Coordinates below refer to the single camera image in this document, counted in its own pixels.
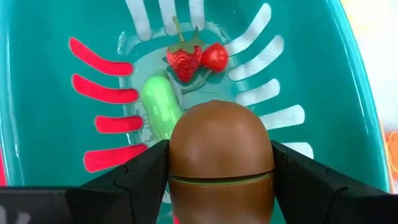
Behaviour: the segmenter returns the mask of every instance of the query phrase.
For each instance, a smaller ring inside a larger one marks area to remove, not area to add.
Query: green cucumber toy
[[[175,124],[183,114],[176,97],[177,90],[170,81],[167,72],[161,69],[146,80],[141,90],[150,127],[158,141],[170,139]]]

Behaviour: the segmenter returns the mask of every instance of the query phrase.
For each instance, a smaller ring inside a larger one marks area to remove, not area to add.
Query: teal plastic basket
[[[374,102],[339,0],[3,0],[0,3],[0,137],[9,185],[81,185],[85,152],[145,143],[135,133],[100,134],[96,115],[138,114],[142,102],[111,105],[78,94],[79,73],[109,88],[141,88],[167,68],[168,45],[193,28],[221,42],[229,67],[184,96],[189,108],[236,101],[262,119],[272,139],[346,175],[389,191]],[[103,58],[131,62],[129,77],[102,74],[76,58],[76,37]],[[172,223],[168,194],[159,223]],[[283,223],[276,207],[273,223]]]

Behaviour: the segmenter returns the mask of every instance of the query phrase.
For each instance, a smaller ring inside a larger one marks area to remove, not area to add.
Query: red strawberry
[[[202,55],[200,46],[205,43],[198,37],[198,28],[195,29],[195,33],[189,42],[184,41],[177,17],[174,16],[173,21],[177,27],[180,42],[171,45],[167,49],[166,59],[178,79],[182,83],[188,83],[192,80],[196,70],[198,70],[200,66]]]
[[[215,43],[204,51],[201,64],[215,72],[222,72],[228,64],[228,51],[220,43]]]

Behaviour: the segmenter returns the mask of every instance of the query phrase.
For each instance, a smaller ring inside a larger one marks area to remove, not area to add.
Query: chocolate egg
[[[268,223],[274,160],[261,120],[213,100],[189,109],[170,138],[169,185],[181,224]]]

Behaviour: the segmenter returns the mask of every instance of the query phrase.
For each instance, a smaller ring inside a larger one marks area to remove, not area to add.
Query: brown egg capsule
[[[170,138],[170,194],[181,224],[269,223],[274,160],[261,120],[236,103],[194,106]]]

